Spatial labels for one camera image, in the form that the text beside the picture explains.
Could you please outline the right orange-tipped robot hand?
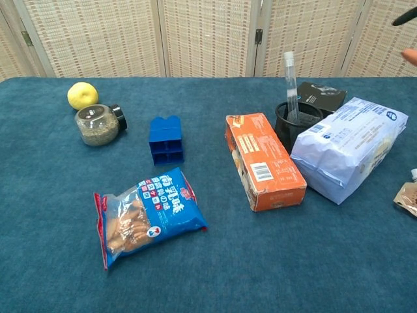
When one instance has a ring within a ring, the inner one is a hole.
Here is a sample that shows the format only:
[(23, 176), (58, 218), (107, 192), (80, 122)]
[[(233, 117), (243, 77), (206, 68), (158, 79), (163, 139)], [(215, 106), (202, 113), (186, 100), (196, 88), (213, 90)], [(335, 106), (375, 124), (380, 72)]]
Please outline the right orange-tipped robot hand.
[[(397, 26), (403, 25), (403, 24), (405, 24), (407, 22), (410, 22), (411, 20), (415, 19), (416, 18), (416, 11), (417, 11), (417, 7), (414, 7), (412, 9), (406, 11), (405, 13), (403, 13), (402, 15), (397, 17), (392, 22), (392, 26), (397, 27)], [(401, 56), (402, 56), (402, 58), (404, 58), (404, 60), (406, 60), (407, 62), (409, 62), (413, 66), (416, 66), (416, 64), (417, 64), (416, 49), (406, 48), (401, 52)]]

